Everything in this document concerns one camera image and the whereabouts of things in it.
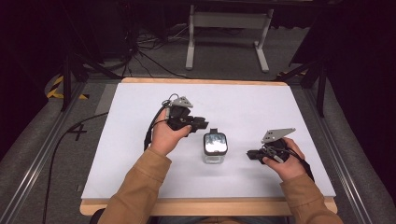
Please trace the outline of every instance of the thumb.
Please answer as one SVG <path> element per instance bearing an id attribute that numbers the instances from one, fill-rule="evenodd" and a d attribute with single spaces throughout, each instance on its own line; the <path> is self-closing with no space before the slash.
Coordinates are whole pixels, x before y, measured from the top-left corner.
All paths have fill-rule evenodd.
<path id="1" fill-rule="evenodd" d="M 189 134 L 191 131 L 191 125 L 184 126 L 180 130 L 177 131 L 177 135 L 179 135 L 180 138 L 185 137 L 187 134 Z"/>

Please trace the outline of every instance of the black cable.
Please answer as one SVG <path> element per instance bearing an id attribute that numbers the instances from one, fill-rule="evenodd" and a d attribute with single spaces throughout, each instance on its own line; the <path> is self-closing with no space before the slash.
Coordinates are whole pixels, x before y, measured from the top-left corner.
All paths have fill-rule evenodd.
<path id="1" fill-rule="evenodd" d="M 166 107 L 169 107 L 169 105 L 171 104 L 172 96 L 176 96 L 178 98 L 178 95 L 176 93 L 173 93 L 171 96 L 169 96 L 169 98 L 167 100 L 163 101 L 161 109 L 157 112 L 157 114 L 154 116 L 154 119 L 151 121 L 150 125 L 148 126 L 148 131 L 146 132 L 146 137 L 145 137 L 144 147 L 143 147 L 144 151 L 146 151 L 146 149 L 148 148 L 149 144 L 151 143 L 151 131 L 154 128 L 154 126 L 157 123 L 159 123 L 159 122 L 163 122 L 163 121 L 167 120 L 167 119 L 163 119 L 163 120 L 160 120 L 160 121 L 156 122 L 156 120 L 157 120 L 158 116 L 160 116 L 161 112 Z"/>
<path id="2" fill-rule="evenodd" d="M 176 74 L 176 73 L 174 73 L 174 72 L 169 71 L 168 69 L 166 69 L 165 67 L 163 67 L 163 66 L 160 65 L 159 63 L 155 62 L 153 59 L 151 59 L 147 54 L 143 53 L 141 50 L 139 50 L 138 52 L 139 52 L 141 55 L 146 56 L 150 61 L 152 61 L 152 62 L 154 62 L 155 64 L 157 64 L 158 66 L 160 66 L 160 67 L 161 67 L 163 70 L 165 70 L 166 72 L 168 72 L 168 73 L 170 73 L 170 74 L 172 74 L 172 75 L 174 75 L 174 76 L 177 76 L 177 77 L 184 77 L 184 76 L 181 76 L 181 75 L 178 75 L 178 74 Z"/>
<path id="3" fill-rule="evenodd" d="M 97 64 L 95 61 L 91 60 L 90 58 L 86 58 L 83 55 L 74 53 L 73 56 L 77 57 L 77 59 L 82 60 L 84 63 L 86 63 L 87 65 L 89 65 L 90 67 L 92 67 L 93 69 L 103 73 L 104 75 L 113 78 L 113 79 L 122 79 L 121 76 L 114 74 L 111 71 L 108 71 L 107 69 L 105 69 L 103 66 Z"/>
<path id="4" fill-rule="evenodd" d="M 136 56 L 134 56 L 134 58 L 140 63 L 140 66 L 142 66 L 144 69 L 146 69 L 146 71 L 148 72 L 148 75 L 149 75 L 150 77 L 154 77 L 154 76 L 150 73 L 150 71 L 147 69 L 147 67 L 145 67 L 145 66 L 136 58 Z"/>
<path id="5" fill-rule="evenodd" d="M 125 71 L 126 71 L 126 66 L 128 66 L 127 63 L 125 64 L 124 69 L 122 70 L 122 75 L 121 75 L 122 77 L 124 77 L 124 74 L 125 74 Z"/>
<path id="6" fill-rule="evenodd" d="M 102 117 L 103 115 L 107 115 L 107 114 L 108 114 L 108 112 L 103 113 L 103 114 L 99 114 L 99 115 L 95 115 L 95 116 L 89 117 L 87 119 L 81 120 L 80 122 L 74 124 L 69 129 L 67 129 L 67 131 L 64 132 L 64 134 L 62 134 L 62 136 L 59 138 L 58 142 L 56 143 L 55 149 L 53 149 L 53 152 L 52 152 L 52 157 L 51 157 L 50 165 L 49 165 L 49 180 L 47 182 L 46 199 L 45 199 L 45 202 L 44 202 L 43 221 L 42 221 L 43 224 L 46 224 L 46 222 L 47 222 L 47 207 L 48 207 L 48 202 L 49 202 L 49 197 L 50 197 L 50 182 L 51 182 L 51 176 L 52 176 L 52 167 L 53 167 L 53 162 L 54 162 L 54 159 L 55 159 L 55 154 L 56 154 L 56 151 L 58 150 L 59 145 L 61 144 L 62 140 L 64 139 L 64 137 L 66 136 L 67 133 L 73 132 L 83 122 L 85 122 L 87 120 L 90 120 L 90 119 L 96 119 L 98 117 Z"/>
<path id="7" fill-rule="evenodd" d="M 157 120 L 158 116 L 160 116 L 161 112 L 170 105 L 171 101 L 170 100 L 166 100 L 163 102 L 163 106 L 161 107 L 161 109 L 157 112 L 157 114 L 154 116 L 154 119 L 152 120 L 152 122 L 150 123 L 150 125 L 148 126 L 148 131 L 146 132 L 146 138 L 144 141 L 144 147 L 143 150 L 146 151 L 146 149 L 148 148 L 149 144 L 151 143 L 151 136 L 152 136 L 152 128 L 154 127 L 155 120 Z"/>
<path id="8" fill-rule="evenodd" d="M 164 42 L 161 42 L 161 39 L 155 37 L 155 35 L 149 35 L 149 33 L 142 33 L 139 35 L 139 38 L 141 38 L 141 40 L 137 41 L 137 44 L 146 44 L 148 42 L 152 42 L 152 46 L 151 47 L 146 47 L 146 46 L 141 46 L 139 45 L 139 49 L 144 50 L 144 51 L 149 51 L 149 50 L 153 50 L 153 49 L 160 49 L 163 46 L 170 44 L 170 43 L 175 43 L 177 41 L 179 41 L 180 39 L 184 39 L 182 37 L 177 37 L 179 35 L 184 35 L 189 29 L 187 29 L 187 27 L 184 27 L 181 30 L 176 31 L 175 35 L 168 35 L 168 37 L 166 38 L 166 40 Z"/>
<path id="9" fill-rule="evenodd" d="M 122 68 L 125 64 L 127 64 L 129 61 L 131 61 L 131 56 L 124 56 L 125 58 L 121 59 L 120 63 L 114 64 L 114 65 L 110 65 L 107 67 L 104 67 L 105 69 L 109 70 L 109 71 L 114 71 L 117 70 L 119 68 Z M 85 70 L 89 73 L 99 73 L 98 70 L 93 69 L 91 67 L 84 67 Z"/>
<path id="10" fill-rule="evenodd" d="M 132 71 L 131 71 L 131 68 L 129 68 L 129 63 L 128 63 L 128 72 L 129 72 L 129 75 L 132 77 Z"/>
<path id="11" fill-rule="evenodd" d="M 162 120 L 159 120 L 159 121 L 155 122 L 155 123 L 152 125 L 152 127 L 154 128 L 154 126 L 157 125 L 158 123 L 161 123 L 161 122 L 164 122 L 164 121 L 168 121 L 168 120 L 169 120 L 169 119 L 162 119 Z"/>

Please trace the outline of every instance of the silver metal plate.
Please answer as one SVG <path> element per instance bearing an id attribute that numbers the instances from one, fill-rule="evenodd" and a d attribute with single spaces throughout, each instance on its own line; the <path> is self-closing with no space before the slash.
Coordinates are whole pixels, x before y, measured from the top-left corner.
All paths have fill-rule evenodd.
<path id="1" fill-rule="evenodd" d="M 190 103 L 190 101 L 185 96 L 179 97 L 176 100 L 174 100 L 172 102 L 172 105 L 178 105 L 178 106 L 192 108 L 192 104 Z"/>
<path id="2" fill-rule="evenodd" d="M 262 139 L 262 143 L 275 142 L 276 140 L 288 135 L 289 133 L 293 133 L 294 131 L 296 131 L 295 128 L 268 130 Z"/>

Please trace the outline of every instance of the white table surface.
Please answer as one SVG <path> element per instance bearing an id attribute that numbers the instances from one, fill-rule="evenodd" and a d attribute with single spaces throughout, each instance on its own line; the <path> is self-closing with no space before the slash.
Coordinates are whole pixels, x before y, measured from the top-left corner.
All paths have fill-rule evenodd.
<path id="1" fill-rule="evenodd" d="M 293 138 L 311 165 L 325 197 L 335 196 L 330 179 L 289 86 L 225 84 L 121 83 L 114 96 L 83 200 L 108 199 L 143 153 L 146 131 L 172 93 L 193 104 L 191 116 L 209 121 L 206 130 L 180 140 L 168 157 L 173 161 L 159 198 L 283 197 L 277 174 L 248 159 L 246 152 L 262 146 L 267 130 L 296 128 Z M 202 160 L 203 136 L 210 128 L 227 135 L 223 164 Z"/>

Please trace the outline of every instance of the brown jacket sleeve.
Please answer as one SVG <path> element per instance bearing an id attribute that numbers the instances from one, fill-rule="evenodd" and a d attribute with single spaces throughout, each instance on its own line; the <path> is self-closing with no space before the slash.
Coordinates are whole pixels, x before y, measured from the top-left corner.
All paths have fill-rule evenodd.
<path id="1" fill-rule="evenodd" d="M 343 223 L 341 218 L 324 204 L 324 197 L 307 174 L 280 184 L 297 224 Z"/>
<path id="2" fill-rule="evenodd" d="M 146 223 L 171 161 L 148 148 L 111 197 L 99 224 Z"/>

